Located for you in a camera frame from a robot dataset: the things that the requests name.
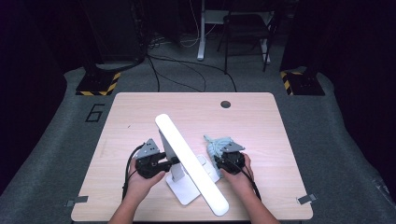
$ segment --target human hand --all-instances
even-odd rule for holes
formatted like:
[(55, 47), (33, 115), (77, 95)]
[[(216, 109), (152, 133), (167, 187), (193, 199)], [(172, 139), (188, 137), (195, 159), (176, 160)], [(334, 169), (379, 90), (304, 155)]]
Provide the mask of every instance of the human hand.
[[(241, 154), (244, 155), (245, 158), (245, 167), (242, 170), (247, 175), (250, 175), (251, 179), (254, 180), (253, 171), (250, 167), (250, 157), (245, 153), (241, 152)], [(228, 182), (230, 182), (233, 191), (236, 193), (236, 195), (238, 195), (239, 198), (241, 198), (241, 196), (246, 196), (250, 193), (254, 193), (253, 186), (251, 185), (250, 180), (242, 172), (239, 172), (236, 175), (232, 175), (224, 169), (220, 169), (220, 171), (224, 178), (228, 180)]]
[(163, 179), (165, 171), (161, 171), (154, 177), (146, 179), (136, 171), (135, 165), (136, 158), (132, 158), (128, 173), (131, 177), (128, 181), (128, 190), (126, 192), (125, 199), (135, 203), (141, 203), (149, 194), (150, 189)]

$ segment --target wooden table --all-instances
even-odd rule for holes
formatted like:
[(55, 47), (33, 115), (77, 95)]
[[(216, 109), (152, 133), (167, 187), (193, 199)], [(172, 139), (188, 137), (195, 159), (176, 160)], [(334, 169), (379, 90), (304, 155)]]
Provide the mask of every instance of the wooden table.
[[(220, 103), (228, 101), (231, 107)], [(126, 162), (131, 152), (149, 138), (163, 151), (155, 118), (167, 114), (195, 155), (204, 155), (212, 138), (230, 136), (246, 148), (252, 160), (255, 182), (263, 203), (280, 220), (304, 220), (313, 216), (310, 203), (298, 204), (306, 195), (282, 119), (271, 93), (119, 93), (93, 154), (76, 203), (75, 221), (108, 221), (121, 202)], [(216, 217), (199, 196), (183, 206), (165, 179), (154, 186), (139, 205), (136, 221), (224, 221), (248, 220), (248, 214), (225, 179), (217, 186), (230, 210)]]

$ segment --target chair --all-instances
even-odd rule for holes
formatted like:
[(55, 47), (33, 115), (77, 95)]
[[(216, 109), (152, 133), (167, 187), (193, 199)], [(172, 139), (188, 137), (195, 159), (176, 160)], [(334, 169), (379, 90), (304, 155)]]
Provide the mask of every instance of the chair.
[[(228, 56), (246, 55), (245, 54), (229, 54), (229, 43), (234, 41), (252, 42), (254, 49), (264, 39), (266, 39), (266, 51), (264, 68), (268, 61), (268, 53), (271, 48), (276, 27), (281, 17), (282, 0), (234, 0), (228, 15), (223, 18), (224, 28), (221, 40), (219, 42), (218, 51), (221, 43), (225, 42), (225, 62), (224, 74), (227, 74)], [(260, 13), (273, 13), (272, 18), (265, 22)]]

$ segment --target wooden surface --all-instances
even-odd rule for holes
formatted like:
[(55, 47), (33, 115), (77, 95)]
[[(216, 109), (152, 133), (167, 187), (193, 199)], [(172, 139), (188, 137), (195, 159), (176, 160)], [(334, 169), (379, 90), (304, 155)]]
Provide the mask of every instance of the wooden surface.
[[(230, 108), (220, 106), (229, 101)], [(167, 114), (195, 155), (204, 155), (211, 138), (230, 136), (244, 146), (252, 160), (255, 182), (262, 202), (280, 220), (309, 219), (309, 203), (296, 198), (306, 195), (290, 142), (271, 93), (119, 93), (111, 107), (78, 196), (89, 196), (77, 203), (75, 221), (108, 221), (121, 202), (126, 162), (131, 152), (152, 138), (163, 151), (155, 118)], [(248, 214), (226, 180), (217, 186), (230, 204), (230, 210), (216, 217), (202, 196), (187, 206), (180, 204), (165, 178), (154, 186), (139, 205), (136, 221), (222, 221), (248, 220)]]

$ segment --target black controller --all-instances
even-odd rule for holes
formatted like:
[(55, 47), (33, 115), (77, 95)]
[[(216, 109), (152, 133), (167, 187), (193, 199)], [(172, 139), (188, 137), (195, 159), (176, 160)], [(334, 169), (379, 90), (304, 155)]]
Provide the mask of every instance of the black controller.
[(146, 179), (152, 178), (161, 171), (169, 172), (173, 164), (179, 163), (174, 157), (170, 161), (159, 162), (165, 159), (165, 152), (160, 152), (152, 139), (149, 139), (137, 153), (135, 168)]
[(245, 157), (239, 152), (244, 149), (244, 147), (231, 142), (221, 149), (223, 152), (221, 157), (215, 156), (216, 165), (219, 169), (222, 168), (232, 175), (238, 174), (245, 166)]

